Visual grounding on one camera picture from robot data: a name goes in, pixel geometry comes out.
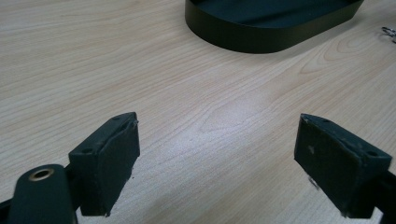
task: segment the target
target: wood grain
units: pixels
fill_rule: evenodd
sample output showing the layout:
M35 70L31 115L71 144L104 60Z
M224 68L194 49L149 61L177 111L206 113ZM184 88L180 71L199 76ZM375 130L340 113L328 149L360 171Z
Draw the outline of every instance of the wood grain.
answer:
M396 45L380 30L395 11L366 0L351 21L253 55L194 35L184 1L0 0L0 200L135 111L134 178L111 217L81 223L378 223L341 217L293 149L308 113L396 157Z

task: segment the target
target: black plastic base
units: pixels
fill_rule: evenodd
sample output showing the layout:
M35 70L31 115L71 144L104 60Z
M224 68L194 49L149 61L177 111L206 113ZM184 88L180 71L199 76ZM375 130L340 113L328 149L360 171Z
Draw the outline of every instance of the black plastic base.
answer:
M287 49L353 18L363 0L186 0L202 39L246 53Z

